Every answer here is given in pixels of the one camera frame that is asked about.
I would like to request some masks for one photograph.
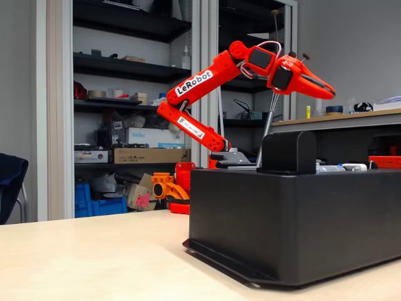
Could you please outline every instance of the chair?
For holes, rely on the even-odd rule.
[[[0,224],[5,224],[13,212],[15,203],[19,204],[21,222],[27,222],[28,199],[24,178],[28,161],[6,154],[0,154]],[[22,191],[23,199],[18,198]]]

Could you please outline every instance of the desk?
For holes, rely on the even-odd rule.
[[[273,122],[270,133],[399,125],[401,124],[400,114],[401,108],[395,108],[392,110]]]
[[[248,288],[185,252],[168,211],[0,226],[0,300],[401,300],[401,261],[310,286]]]

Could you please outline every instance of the shelf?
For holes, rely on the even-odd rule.
[[[191,76],[186,69],[75,52],[74,72],[156,83],[172,83]]]
[[[187,21],[94,0],[74,0],[73,25],[164,43],[170,43],[191,28]]]
[[[237,31],[219,28],[219,52],[228,50],[231,43],[234,41],[241,41],[245,44],[246,47],[250,48],[268,40],[257,38],[255,36],[249,36],[245,33],[240,33]],[[277,52],[276,45],[274,44],[266,44],[263,45],[262,48],[274,53]]]
[[[238,77],[235,77],[235,79],[223,84],[221,90],[242,93],[258,93],[270,90],[270,88],[266,87],[266,80],[250,80],[244,75],[239,75]]]
[[[138,164],[114,164],[114,163],[87,163],[87,164],[75,164],[76,170],[84,169],[129,169],[129,168],[174,168],[176,163],[138,163]]]
[[[264,127],[265,123],[265,120],[223,119],[224,128],[242,127],[248,129],[256,129]]]
[[[266,2],[272,5],[261,5]],[[241,33],[273,33],[276,31],[272,9],[284,6],[276,1],[259,1],[259,5],[244,0],[225,0],[219,3],[219,26]],[[284,16],[277,15],[278,30],[284,28]]]
[[[107,109],[123,109],[124,113],[127,114],[133,111],[149,111],[156,112],[158,107],[151,105],[131,105],[129,103],[111,103],[111,102],[96,102],[93,100],[80,100],[74,99],[74,112],[86,112],[86,113],[102,113]]]

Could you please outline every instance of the pink sticker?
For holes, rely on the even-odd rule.
[[[135,204],[141,207],[147,207],[149,199],[150,199],[150,194],[145,194],[145,196],[139,195]]]

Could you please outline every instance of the blue plastic crate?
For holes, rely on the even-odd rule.
[[[109,215],[127,212],[127,201],[125,196],[116,199],[102,199],[101,201],[92,201],[93,215]]]
[[[75,185],[75,204],[87,202],[90,202],[89,184],[84,183]]]
[[[93,216],[93,202],[75,204],[75,218],[87,218]]]

